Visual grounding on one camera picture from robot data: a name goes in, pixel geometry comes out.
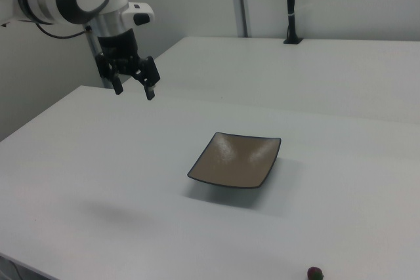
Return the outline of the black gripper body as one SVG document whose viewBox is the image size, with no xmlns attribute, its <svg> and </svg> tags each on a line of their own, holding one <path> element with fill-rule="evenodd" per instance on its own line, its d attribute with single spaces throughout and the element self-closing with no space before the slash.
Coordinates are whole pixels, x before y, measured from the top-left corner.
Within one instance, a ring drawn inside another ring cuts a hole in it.
<svg viewBox="0 0 420 280">
<path fill-rule="evenodd" d="M 119 75 L 134 77 L 142 85 L 153 87 L 160 75 L 151 56 L 141 58 L 133 30 L 113 37 L 99 37 L 102 51 L 95 57 L 100 76 L 113 87 L 121 87 Z"/>
</svg>

